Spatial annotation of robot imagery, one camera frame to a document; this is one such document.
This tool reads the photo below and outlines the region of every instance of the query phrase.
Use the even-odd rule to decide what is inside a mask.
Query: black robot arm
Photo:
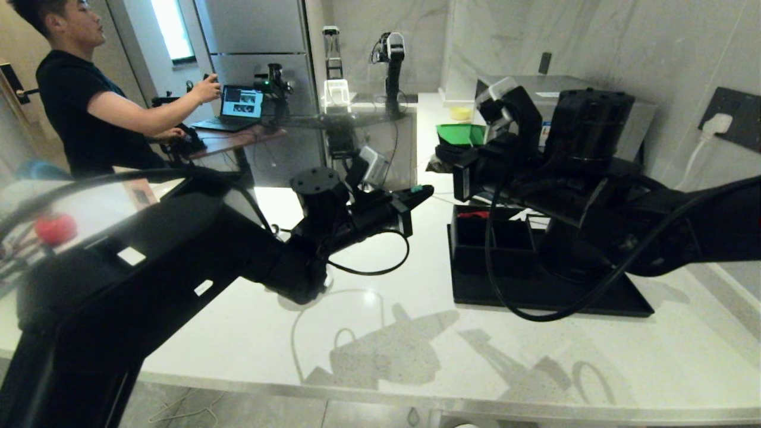
[[[585,280],[624,262],[627,272],[656,276],[695,262],[761,260],[761,177],[684,193],[614,157],[633,97],[563,91],[544,152],[541,116],[522,87],[477,101],[487,123],[502,129],[455,166],[455,197],[489,193],[548,215],[539,255],[551,271]],[[516,133],[507,132],[511,123]]]
[[[388,70],[386,75],[386,113],[389,116],[400,115],[399,100],[399,76],[402,71],[402,61],[405,56],[404,37],[400,33],[383,33],[376,43],[378,51],[375,53],[377,62],[386,62]]]
[[[23,333],[0,389],[0,426],[118,427],[142,361],[236,278],[309,302],[325,290],[332,253],[379,230],[411,235],[409,211],[433,192],[347,205],[328,168],[294,183],[305,216],[285,242],[221,197],[178,193],[35,265],[18,289]]]

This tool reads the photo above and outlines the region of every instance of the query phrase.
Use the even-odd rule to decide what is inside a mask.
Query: man
[[[170,104],[144,109],[126,99],[92,62],[106,42],[100,17],[86,0],[8,0],[50,43],[37,83],[53,129],[75,178],[112,174],[112,166],[162,168],[148,139],[184,133],[174,128],[197,107],[219,97],[216,75]]]

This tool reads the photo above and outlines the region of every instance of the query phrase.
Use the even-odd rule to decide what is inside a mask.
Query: white countertop
[[[435,147],[430,125],[445,119],[445,109],[423,108],[437,96],[421,94],[419,162]],[[141,379],[526,420],[761,420],[759,341],[687,270],[633,277],[656,311],[646,319],[535,324],[455,305],[445,232],[451,184],[432,173],[419,181],[435,182],[443,200],[413,210],[403,267],[378,277],[332,270],[333,287],[305,307],[239,279],[145,360]],[[270,222],[287,228],[301,218],[290,190],[256,195]],[[403,249],[397,236],[381,235],[333,259],[376,270]],[[19,334],[12,293],[0,299],[0,356],[13,353]]]

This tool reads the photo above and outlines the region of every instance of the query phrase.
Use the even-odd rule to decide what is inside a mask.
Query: table leg
[[[240,169],[240,185],[246,188],[253,188],[253,171],[246,159],[246,152],[240,147],[235,149],[233,153],[235,154],[235,161],[238,164],[238,169]]]

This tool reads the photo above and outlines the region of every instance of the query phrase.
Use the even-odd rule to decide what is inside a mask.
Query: floor
[[[0,385],[9,361],[0,359]],[[138,382],[120,428],[428,428],[430,410],[334,400],[210,391]],[[479,428],[538,428],[535,423],[442,418]],[[725,428],[758,428],[758,425]]]

